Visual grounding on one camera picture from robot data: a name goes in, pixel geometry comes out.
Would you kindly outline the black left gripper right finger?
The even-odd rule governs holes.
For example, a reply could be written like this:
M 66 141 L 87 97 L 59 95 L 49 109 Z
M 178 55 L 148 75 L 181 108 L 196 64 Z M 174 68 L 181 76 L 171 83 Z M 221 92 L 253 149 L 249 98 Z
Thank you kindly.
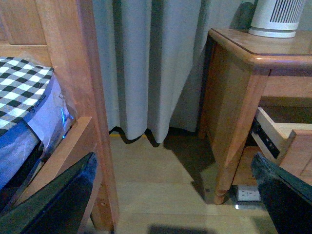
M 261 153 L 254 155 L 252 173 L 260 197 L 279 234 L 312 232 L 312 187 Z

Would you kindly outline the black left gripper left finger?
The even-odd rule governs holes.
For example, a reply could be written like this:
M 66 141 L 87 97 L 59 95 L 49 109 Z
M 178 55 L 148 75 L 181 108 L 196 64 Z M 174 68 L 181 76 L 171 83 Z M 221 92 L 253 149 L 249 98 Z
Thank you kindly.
M 0 218 L 2 234 L 76 234 L 96 177 L 93 152 Z

